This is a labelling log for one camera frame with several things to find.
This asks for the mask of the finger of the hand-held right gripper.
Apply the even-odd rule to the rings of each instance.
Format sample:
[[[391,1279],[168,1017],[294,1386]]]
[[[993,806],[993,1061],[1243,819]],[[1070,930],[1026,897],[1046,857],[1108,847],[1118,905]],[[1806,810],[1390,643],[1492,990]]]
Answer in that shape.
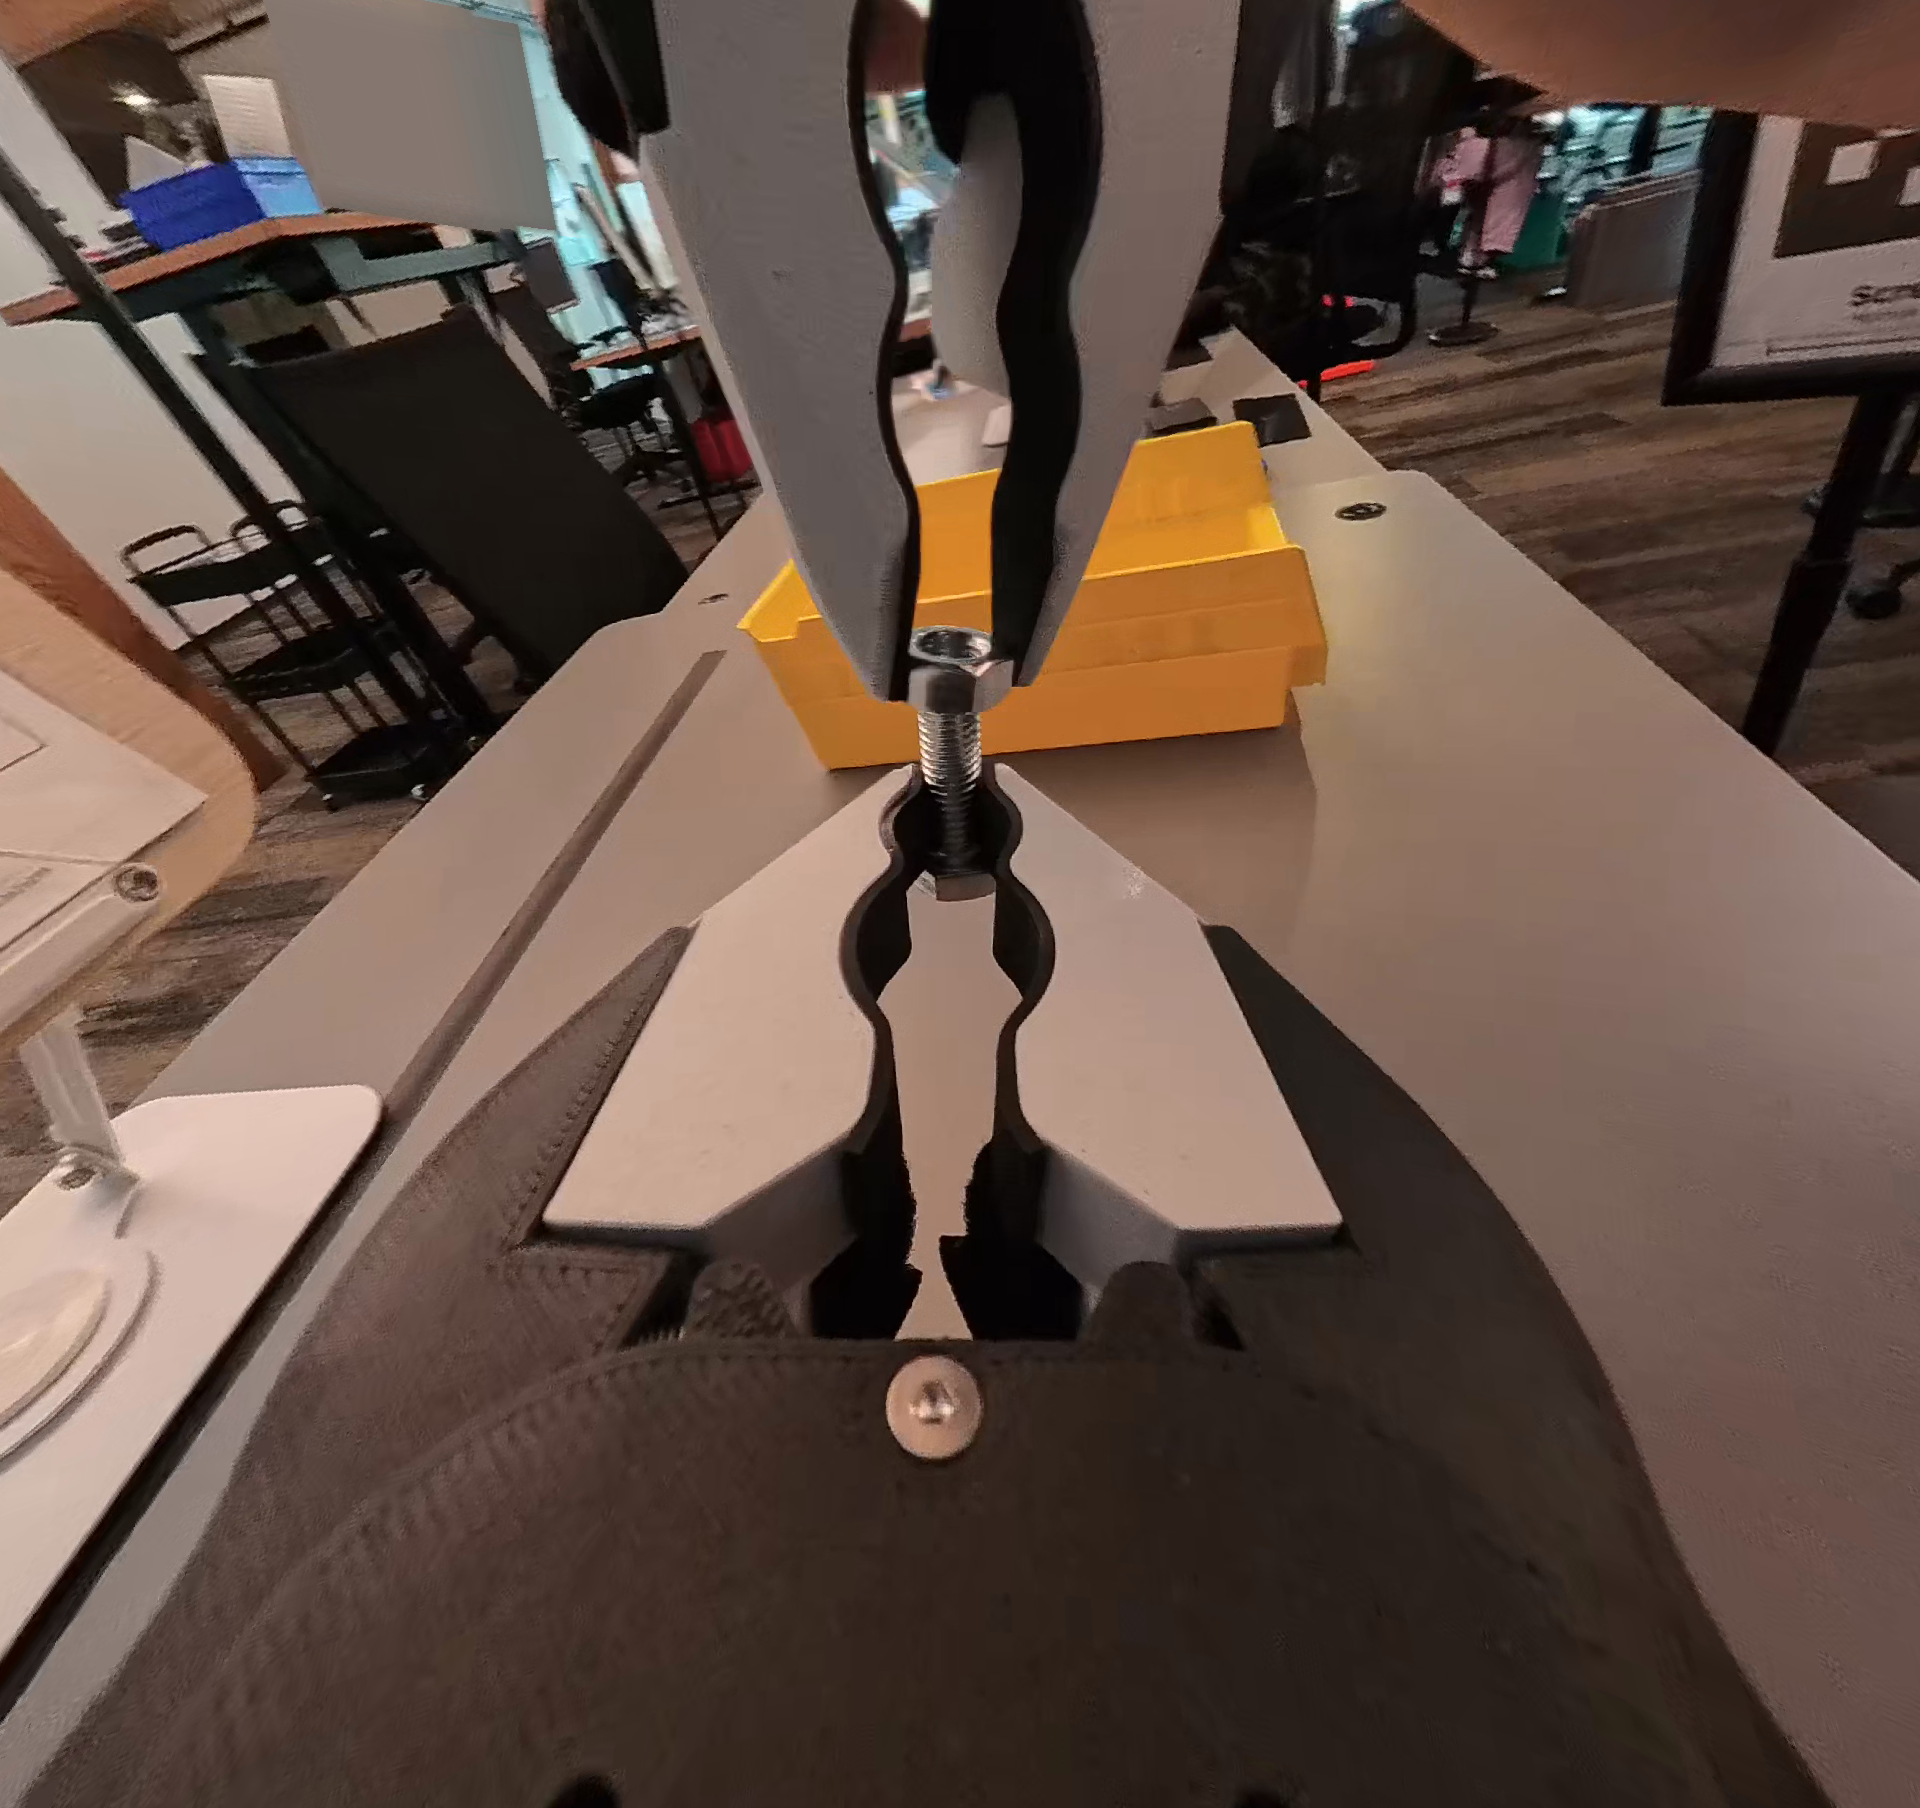
[[[1215,229],[1237,0],[928,0],[942,371],[1008,397],[993,643],[1015,688],[1091,570]]]
[[[866,0],[650,0],[646,179],[794,568],[875,699],[902,696],[916,495],[893,433],[902,259],[863,90]]]

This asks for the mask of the black framed marker sign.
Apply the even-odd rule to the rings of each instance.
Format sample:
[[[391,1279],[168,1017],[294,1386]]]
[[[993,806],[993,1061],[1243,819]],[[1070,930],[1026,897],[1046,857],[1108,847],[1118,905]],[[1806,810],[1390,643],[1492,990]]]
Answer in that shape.
[[[1857,397],[1920,377],[1920,138],[1719,111],[1663,407]]]

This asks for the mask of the black rolling cart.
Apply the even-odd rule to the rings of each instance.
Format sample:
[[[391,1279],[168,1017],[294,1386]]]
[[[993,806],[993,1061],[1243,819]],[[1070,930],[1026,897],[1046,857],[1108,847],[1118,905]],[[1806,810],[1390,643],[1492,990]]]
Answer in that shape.
[[[220,534],[145,526],[115,568],[328,810],[425,797],[491,727],[483,627],[383,520],[340,526],[283,495]]]

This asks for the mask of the black sign easel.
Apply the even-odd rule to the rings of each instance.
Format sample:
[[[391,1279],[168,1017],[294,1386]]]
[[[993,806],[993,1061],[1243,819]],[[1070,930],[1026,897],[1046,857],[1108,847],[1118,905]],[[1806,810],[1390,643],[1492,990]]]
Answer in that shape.
[[[1757,649],[1757,676],[1754,676],[1754,696],[1740,715],[1740,736],[1757,757],[1774,757],[1793,731],[1803,676],[1806,676],[1818,636],[1840,609],[1840,593],[1854,579],[1854,546],[1857,546],[1867,512],[1883,486],[1893,423],[1908,415],[1908,407],[1915,407],[1915,383],[1857,393],[1857,407],[1845,415],[1832,472],[1830,472],[1818,506],[1806,517],[1806,538],[1797,546],[1797,558],[1782,570],[1774,636]]]

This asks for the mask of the yellow plastic bin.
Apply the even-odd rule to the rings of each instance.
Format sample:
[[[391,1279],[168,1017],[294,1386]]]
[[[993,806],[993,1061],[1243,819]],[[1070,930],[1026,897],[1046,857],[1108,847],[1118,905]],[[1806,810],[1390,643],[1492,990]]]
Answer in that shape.
[[[916,627],[983,627],[993,491],[999,472],[916,486]],[[916,715],[852,684],[794,558],[736,636],[827,768],[916,757]],[[1310,553],[1278,526],[1253,423],[1149,437],[1124,458],[1040,684],[983,715],[983,757],[1272,731],[1320,664]]]

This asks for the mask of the steel hex bolt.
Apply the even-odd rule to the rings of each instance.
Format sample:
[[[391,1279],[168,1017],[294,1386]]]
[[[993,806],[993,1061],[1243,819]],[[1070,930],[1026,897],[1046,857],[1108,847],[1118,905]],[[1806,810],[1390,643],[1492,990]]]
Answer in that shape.
[[[969,874],[978,719],[1008,696],[1015,664],[978,627],[916,627],[902,643],[902,699],[916,715],[921,785],[942,810],[933,874]]]

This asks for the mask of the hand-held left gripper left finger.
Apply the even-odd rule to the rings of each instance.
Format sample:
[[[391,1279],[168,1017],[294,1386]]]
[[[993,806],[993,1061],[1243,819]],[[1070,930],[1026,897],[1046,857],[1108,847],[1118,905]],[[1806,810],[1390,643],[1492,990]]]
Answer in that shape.
[[[695,1265],[751,1259],[810,1334],[893,1339],[916,1299],[879,990],[902,966],[901,806],[879,774],[680,933],[544,1229]]]

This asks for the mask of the blue storage bin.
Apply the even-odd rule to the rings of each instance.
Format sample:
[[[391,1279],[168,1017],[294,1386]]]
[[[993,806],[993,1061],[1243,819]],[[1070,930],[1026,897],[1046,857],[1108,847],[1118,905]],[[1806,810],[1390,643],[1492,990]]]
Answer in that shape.
[[[322,194],[302,161],[220,161],[220,165],[183,165],[169,179],[135,187],[115,194],[115,210],[135,223],[135,232],[156,254],[177,254],[177,246],[237,232],[255,223],[322,217]]]

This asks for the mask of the wooden standing desk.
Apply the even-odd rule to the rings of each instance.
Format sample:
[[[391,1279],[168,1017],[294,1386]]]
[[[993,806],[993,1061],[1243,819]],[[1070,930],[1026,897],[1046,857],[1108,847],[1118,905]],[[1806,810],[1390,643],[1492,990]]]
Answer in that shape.
[[[501,267],[517,267],[517,232],[468,232],[445,240],[437,223],[385,223],[385,217],[270,217],[235,232],[193,240],[177,254],[129,259],[107,269],[107,287],[129,306],[129,322],[228,306],[246,293],[288,293],[294,306],[383,293],[437,281],[482,281]]]

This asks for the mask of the black mesh panel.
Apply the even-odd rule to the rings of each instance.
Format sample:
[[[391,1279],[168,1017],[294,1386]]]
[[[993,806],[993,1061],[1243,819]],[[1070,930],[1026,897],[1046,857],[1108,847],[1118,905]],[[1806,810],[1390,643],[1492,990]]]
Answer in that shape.
[[[385,526],[391,568],[425,568],[531,684],[690,587],[473,306],[288,362],[200,357],[200,383],[328,520]]]

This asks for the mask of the black office chair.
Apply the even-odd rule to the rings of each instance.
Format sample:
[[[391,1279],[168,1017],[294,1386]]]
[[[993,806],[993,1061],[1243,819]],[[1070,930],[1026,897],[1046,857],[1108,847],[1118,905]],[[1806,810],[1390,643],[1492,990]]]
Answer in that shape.
[[[1390,141],[1320,156],[1285,122],[1215,223],[1233,328],[1285,377],[1397,357],[1424,314],[1417,161]]]

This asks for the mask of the white page ledge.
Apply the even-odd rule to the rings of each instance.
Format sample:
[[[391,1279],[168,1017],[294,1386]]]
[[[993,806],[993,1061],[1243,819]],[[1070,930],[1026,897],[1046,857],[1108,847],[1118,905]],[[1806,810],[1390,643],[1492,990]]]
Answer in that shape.
[[[75,990],[115,966],[158,918],[168,880],[145,863],[115,863],[0,953],[0,1037],[16,1045],[47,1028]]]

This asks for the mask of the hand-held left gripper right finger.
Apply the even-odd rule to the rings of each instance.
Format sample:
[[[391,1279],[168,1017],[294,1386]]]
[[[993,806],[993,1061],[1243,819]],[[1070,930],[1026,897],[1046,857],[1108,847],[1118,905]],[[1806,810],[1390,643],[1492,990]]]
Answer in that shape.
[[[1118,1265],[1336,1245],[1205,922],[1015,768],[983,768],[969,819],[1015,1017],[966,1229],[942,1235],[966,1334],[1077,1339]]]

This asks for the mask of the white stand base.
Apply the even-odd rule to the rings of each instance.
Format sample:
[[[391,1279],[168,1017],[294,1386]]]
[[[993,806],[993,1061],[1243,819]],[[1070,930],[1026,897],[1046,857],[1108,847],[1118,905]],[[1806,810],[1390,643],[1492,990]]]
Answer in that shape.
[[[107,1112],[82,1022],[16,1049],[57,1161],[0,1221],[0,1648],[11,1652],[169,1417],[383,1125],[365,1085]]]

